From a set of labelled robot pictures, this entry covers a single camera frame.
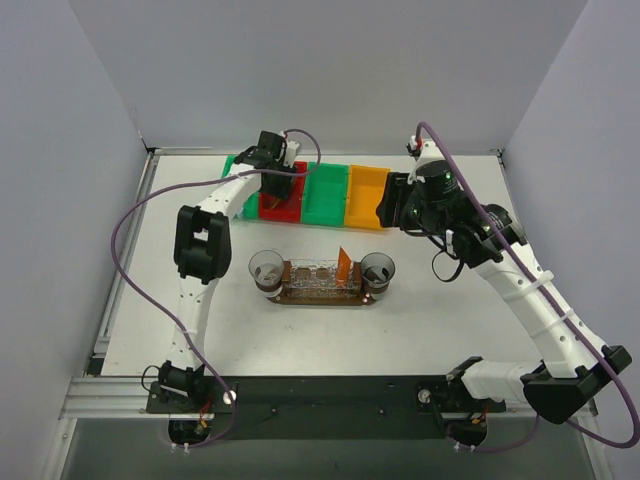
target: colored bin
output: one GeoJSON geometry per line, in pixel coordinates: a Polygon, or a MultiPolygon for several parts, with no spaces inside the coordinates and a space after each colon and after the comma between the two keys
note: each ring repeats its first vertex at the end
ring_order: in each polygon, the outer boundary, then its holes
{"type": "MultiPolygon", "coordinates": [[[[314,166],[315,163],[309,163],[307,168],[311,170],[314,166]]],[[[306,177],[301,222],[341,227],[348,185],[348,166],[321,163],[314,173],[306,177]]]]}
{"type": "Polygon", "coordinates": [[[376,208],[380,205],[388,168],[351,165],[344,226],[381,230],[376,208]]]}
{"type": "MultiPolygon", "coordinates": [[[[298,173],[307,171],[307,162],[295,162],[295,166],[298,173]]],[[[286,200],[279,200],[266,193],[261,193],[258,209],[260,218],[273,222],[299,223],[305,180],[305,177],[297,177],[294,180],[291,193],[286,200]]]]}
{"type": "MultiPolygon", "coordinates": [[[[231,170],[231,164],[233,160],[236,158],[235,155],[229,155],[227,157],[226,162],[224,162],[224,168],[222,169],[222,177],[226,177],[229,174],[229,170],[231,170]]],[[[260,194],[258,192],[254,193],[249,197],[249,199],[244,202],[244,206],[242,210],[238,212],[238,218],[258,218],[258,199],[260,194]]]]}

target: clear plastic cup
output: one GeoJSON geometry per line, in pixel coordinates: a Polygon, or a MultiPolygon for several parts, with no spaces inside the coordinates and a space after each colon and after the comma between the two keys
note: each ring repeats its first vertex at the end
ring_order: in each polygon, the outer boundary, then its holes
{"type": "Polygon", "coordinates": [[[249,260],[249,273],[255,280],[256,286],[265,295],[279,291],[282,272],[284,272],[284,260],[273,250],[262,250],[249,260]]]}
{"type": "Polygon", "coordinates": [[[384,253],[370,253],[360,262],[360,271],[365,283],[365,291],[374,298],[379,298],[396,273],[396,265],[384,253]]]}

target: orange card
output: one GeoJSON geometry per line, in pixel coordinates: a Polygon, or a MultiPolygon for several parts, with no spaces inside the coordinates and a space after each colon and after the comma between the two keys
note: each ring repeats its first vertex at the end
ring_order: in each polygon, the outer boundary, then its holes
{"type": "Polygon", "coordinates": [[[349,280],[349,271],[351,270],[351,259],[347,252],[340,247],[340,255],[338,255],[338,269],[336,270],[336,286],[346,287],[349,280]]]}

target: screw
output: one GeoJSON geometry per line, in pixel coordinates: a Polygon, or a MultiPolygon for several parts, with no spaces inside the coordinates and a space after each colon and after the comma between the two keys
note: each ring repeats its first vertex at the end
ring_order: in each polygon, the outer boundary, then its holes
{"type": "Polygon", "coordinates": [[[423,388],[418,392],[418,401],[420,403],[429,403],[431,401],[431,392],[423,388]]]}

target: red tray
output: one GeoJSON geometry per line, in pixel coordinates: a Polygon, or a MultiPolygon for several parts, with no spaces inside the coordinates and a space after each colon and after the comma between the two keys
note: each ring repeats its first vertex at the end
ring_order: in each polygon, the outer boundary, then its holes
{"type": "MultiPolygon", "coordinates": [[[[307,171],[307,162],[295,162],[298,173],[307,171]]],[[[262,220],[270,220],[272,222],[300,222],[300,211],[302,210],[302,194],[304,192],[305,177],[295,179],[291,194],[286,200],[280,200],[267,195],[260,194],[260,203],[258,205],[258,216],[262,220]]]]}

